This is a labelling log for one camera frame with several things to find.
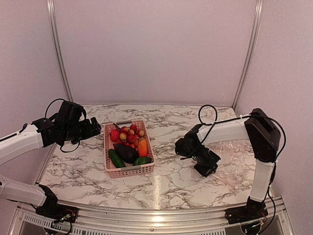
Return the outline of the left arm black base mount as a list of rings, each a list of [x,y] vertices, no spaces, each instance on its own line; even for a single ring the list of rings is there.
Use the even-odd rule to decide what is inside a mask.
[[[35,210],[36,214],[54,219],[54,220],[61,220],[61,218],[65,217],[66,215],[71,215],[71,217],[68,219],[71,223],[74,223],[77,218],[78,208],[67,206],[67,205],[61,205],[56,204],[55,206],[52,206],[50,208],[45,207],[37,207]]]

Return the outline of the purple eggplant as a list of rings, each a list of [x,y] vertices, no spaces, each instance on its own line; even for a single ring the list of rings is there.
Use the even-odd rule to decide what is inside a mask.
[[[117,143],[114,144],[113,147],[119,157],[128,164],[133,164],[133,162],[139,158],[139,153],[130,146]]]

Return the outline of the green avocado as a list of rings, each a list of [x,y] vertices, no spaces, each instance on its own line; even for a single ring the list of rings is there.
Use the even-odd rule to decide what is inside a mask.
[[[136,166],[136,165],[145,165],[145,164],[150,164],[152,162],[152,159],[150,157],[146,157],[146,156],[143,156],[143,157],[139,157],[137,158],[134,162],[133,162],[133,166]]]

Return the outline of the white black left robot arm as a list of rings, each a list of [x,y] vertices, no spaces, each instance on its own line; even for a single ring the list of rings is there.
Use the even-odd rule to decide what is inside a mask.
[[[82,121],[65,121],[60,124],[41,118],[30,125],[25,124],[22,130],[0,140],[0,164],[3,165],[24,153],[52,144],[63,147],[65,142],[69,141],[73,145],[79,145],[81,140],[100,133],[101,125],[94,117]],[[30,185],[1,175],[0,197],[42,207],[52,218],[57,218],[62,213],[62,207],[57,203],[55,194],[43,185]]]

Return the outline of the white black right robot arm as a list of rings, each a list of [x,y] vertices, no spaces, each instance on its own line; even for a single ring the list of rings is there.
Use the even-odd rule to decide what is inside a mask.
[[[273,182],[277,158],[283,148],[280,140],[286,133],[276,120],[268,117],[262,109],[256,108],[245,116],[212,123],[200,121],[183,138],[175,143],[175,153],[183,160],[196,161],[195,170],[203,177],[216,171],[221,159],[207,148],[211,143],[246,140],[249,141],[256,160],[253,185],[249,203],[243,207],[242,215],[253,219],[261,212],[261,204]]]

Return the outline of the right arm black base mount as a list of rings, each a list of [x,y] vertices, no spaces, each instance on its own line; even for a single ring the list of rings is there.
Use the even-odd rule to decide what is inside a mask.
[[[229,224],[236,224],[262,217],[265,218],[268,216],[268,211],[266,207],[256,208],[255,206],[241,206],[227,209],[224,216]]]

